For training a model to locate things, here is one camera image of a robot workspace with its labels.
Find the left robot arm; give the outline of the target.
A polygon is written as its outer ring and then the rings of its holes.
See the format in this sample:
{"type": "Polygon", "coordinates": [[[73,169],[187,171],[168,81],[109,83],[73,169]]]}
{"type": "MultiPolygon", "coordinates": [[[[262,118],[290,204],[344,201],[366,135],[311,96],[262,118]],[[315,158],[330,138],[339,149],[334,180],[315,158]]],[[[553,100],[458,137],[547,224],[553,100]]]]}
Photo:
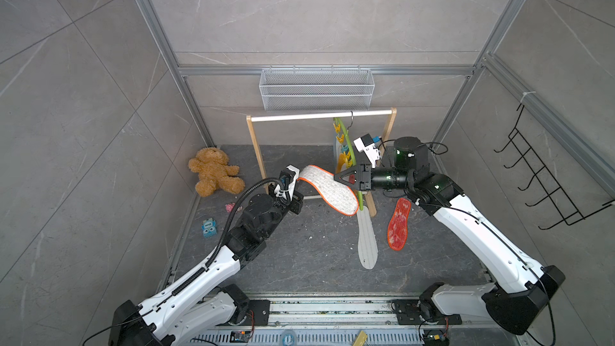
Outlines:
{"type": "Polygon", "coordinates": [[[126,301],[114,313],[110,345],[180,345],[206,328],[250,320],[249,298],[225,281],[254,260],[303,197],[295,191],[299,169],[289,165],[238,198],[215,249],[184,276],[139,304],[126,301]]]}

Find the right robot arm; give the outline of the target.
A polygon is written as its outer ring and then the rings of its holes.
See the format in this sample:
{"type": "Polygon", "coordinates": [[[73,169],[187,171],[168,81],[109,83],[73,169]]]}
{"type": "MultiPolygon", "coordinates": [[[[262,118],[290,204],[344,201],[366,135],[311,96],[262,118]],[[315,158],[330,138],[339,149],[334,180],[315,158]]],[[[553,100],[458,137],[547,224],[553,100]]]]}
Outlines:
{"type": "Polygon", "coordinates": [[[358,192],[402,190],[410,203],[445,225],[479,259],[491,275],[483,285],[435,283],[420,296],[418,309],[427,323],[448,316],[492,319],[505,331],[525,335],[565,281],[556,266],[543,266],[524,253],[479,212],[451,178],[431,170],[431,145],[416,137],[395,139],[392,164],[380,165],[385,147],[370,135],[341,149],[350,155],[336,182],[358,192]]]}

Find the red orange-edged insole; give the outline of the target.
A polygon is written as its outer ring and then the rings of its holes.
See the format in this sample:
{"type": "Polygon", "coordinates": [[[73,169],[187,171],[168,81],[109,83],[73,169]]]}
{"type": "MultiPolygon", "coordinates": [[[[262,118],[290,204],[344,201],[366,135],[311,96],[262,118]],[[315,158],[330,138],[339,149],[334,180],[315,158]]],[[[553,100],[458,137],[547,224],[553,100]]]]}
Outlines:
{"type": "Polygon", "coordinates": [[[408,239],[408,217],[412,210],[412,203],[406,198],[397,200],[392,218],[387,229],[387,240],[389,248],[394,251],[401,251],[408,239]]]}

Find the grey striped insole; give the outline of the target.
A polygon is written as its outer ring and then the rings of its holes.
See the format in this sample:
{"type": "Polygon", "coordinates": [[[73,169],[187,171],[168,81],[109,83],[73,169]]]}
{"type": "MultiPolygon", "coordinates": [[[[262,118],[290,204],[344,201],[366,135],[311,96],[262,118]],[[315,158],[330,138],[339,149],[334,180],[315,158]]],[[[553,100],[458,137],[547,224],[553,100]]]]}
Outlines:
{"type": "Polygon", "coordinates": [[[378,260],[378,247],[373,223],[368,207],[357,211],[359,237],[357,250],[362,266],[368,270],[374,269],[378,260]]]}

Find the grey felt orange-edged insole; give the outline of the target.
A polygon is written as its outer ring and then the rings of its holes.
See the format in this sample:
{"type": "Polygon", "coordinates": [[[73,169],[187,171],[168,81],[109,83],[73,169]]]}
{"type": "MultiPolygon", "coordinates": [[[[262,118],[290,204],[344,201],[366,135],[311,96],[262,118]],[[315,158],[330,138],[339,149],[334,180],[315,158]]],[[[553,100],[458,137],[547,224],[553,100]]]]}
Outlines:
{"type": "Polygon", "coordinates": [[[307,182],[334,210],[344,216],[354,216],[359,202],[350,187],[334,180],[334,175],[322,168],[308,165],[299,172],[299,180],[307,182]]]}

